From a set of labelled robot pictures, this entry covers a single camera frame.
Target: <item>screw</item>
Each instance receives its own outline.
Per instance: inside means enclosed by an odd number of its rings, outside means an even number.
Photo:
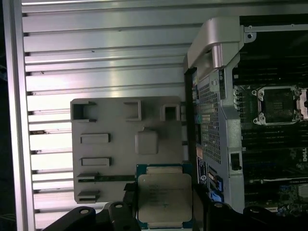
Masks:
[[[86,214],[86,213],[88,213],[89,211],[87,210],[87,209],[82,209],[81,211],[80,211],[80,213],[81,214]]]
[[[217,208],[222,208],[223,205],[221,203],[215,203],[214,206]]]

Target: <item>rectangular cutout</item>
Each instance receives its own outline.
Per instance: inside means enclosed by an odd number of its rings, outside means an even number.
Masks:
[[[180,121],[180,106],[178,104],[165,104],[160,109],[160,121]]]
[[[126,107],[126,121],[141,121],[141,100],[129,100],[124,102]]]
[[[83,191],[77,196],[80,202],[95,203],[97,201],[99,191]]]
[[[96,105],[93,102],[77,102],[71,103],[71,121],[77,121],[79,123],[96,122],[96,119],[87,118],[86,110],[89,106]]]
[[[80,143],[84,144],[95,144],[95,143],[109,143],[110,134],[82,134],[80,137]]]
[[[110,158],[82,158],[82,166],[110,166]]]

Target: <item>motherboard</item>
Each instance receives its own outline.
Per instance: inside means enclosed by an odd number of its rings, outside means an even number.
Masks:
[[[302,58],[241,60],[233,70],[241,118],[245,205],[278,216],[308,210],[308,65]]]

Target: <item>aluminum frame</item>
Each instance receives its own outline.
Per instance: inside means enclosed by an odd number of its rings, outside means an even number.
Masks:
[[[76,206],[71,191],[69,193],[63,192],[63,190],[72,190],[70,188],[72,180],[70,178],[72,175],[71,128],[68,123],[70,118],[68,105],[72,99],[178,95],[184,100],[182,61],[178,56],[183,58],[200,25],[217,15],[264,15],[307,13],[308,11],[307,4],[304,3],[296,4],[294,1],[281,0],[272,2],[281,4],[266,5],[263,0],[234,0],[232,2],[218,0],[138,0],[118,1],[117,4],[113,1],[101,0],[3,0],[16,211],[19,211],[17,214],[18,230],[43,229],[60,215],[63,215],[64,211]],[[104,14],[92,15],[93,11],[104,11]],[[144,15],[143,11],[146,11],[145,15],[151,20],[140,20],[136,17],[137,13],[139,16]],[[116,20],[118,12],[122,12],[123,20]],[[91,23],[90,18],[101,19],[105,16],[107,20],[97,20],[97,22],[108,23],[99,28],[97,24]],[[56,23],[59,20],[58,17],[64,17],[60,25]],[[90,23],[80,23],[81,27],[76,27],[75,23],[69,23],[74,17],[80,22],[85,22],[84,19],[88,18]],[[93,48],[94,52],[86,53],[84,56],[80,53],[80,50],[72,50],[67,53],[56,50],[25,54],[24,33],[26,35],[31,34],[34,41],[38,42],[43,42],[41,39],[37,40],[36,37],[39,36],[44,35],[43,37],[47,38],[47,41],[53,42],[54,39],[48,40],[48,38],[53,37],[59,31],[63,34],[74,33],[69,40],[70,43],[74,43],[74,39],[82,34],[80,30],[88,30],[87,32],[92,33],[96,29],[106,31],[124,31],[123,29],[125,29],[126,32],[142,29],[140,32],[147,35],[148,38],[151,38],[149,33],[155,35],[153,31],[159,32],[157,35],[176,32],[179,36],[171,35],[174,40],[170,39],[168,41],[170,44],[162,44],[155,40],[152,40],[152,42],[143,40],[143,47],[119,49],[119,44],[113,43],[115,47],[104,52],[100,49],[101,44],[97,43],[99,47]],[[184,34],[191,33],[180,41],[184,44],[179,44],[177,41],[182,35],[180,31]],[[81,46],[78,45],[73,48],[85,49],[89,47],[87,43],[89,41],[85,40],[85,43],[79,43]],[[122,60],[118,60],[122,58],[127,60],[133,58],[133,60],[129,60],[125,64]],[[88,76],[82,73],[85,69],[80,69],[82,66],[76,63],[76,60],[83,61],[83,63],[85,61],[105,60],[106,62],[99,63],[99,67],[104,68],[106,66],[113,71],[113,74],[103,75],[101,72],[95,77],[87,79]],[[168,63],[169,69],[166,68],[164,61]],[[154,68],[149,68],[152,62],[156,62],[155,68],[162,66],[162,68],[155,69],[155,75],[151,75]],[[69,74],[68,70],[71,67],[74,71]],[[93,73],[97,66],[91,64],[86,68],[87,71]],[[132,82],[127,79],[124,80],[124,71],[130,73],[129,79],[136,78]],[[161,77],[158,78],[159,81],[156,81],[156,77],[159,76],[167,76],[168,78]],[[51,139],[54,139],[54,145],[50,142]],[[46,181],[45,184],[38,182],[44,180]],[[61,183],[63,188],[55,192],[53,187],[55,187],[57,181],[63,181]],[[41,188],[42,193],[33,194],[32,187]]]

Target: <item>perforated metal panel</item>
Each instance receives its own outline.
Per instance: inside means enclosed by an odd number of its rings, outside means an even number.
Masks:
[[[218,98],[209,84],[199,89],[203,153],[220,164]]]

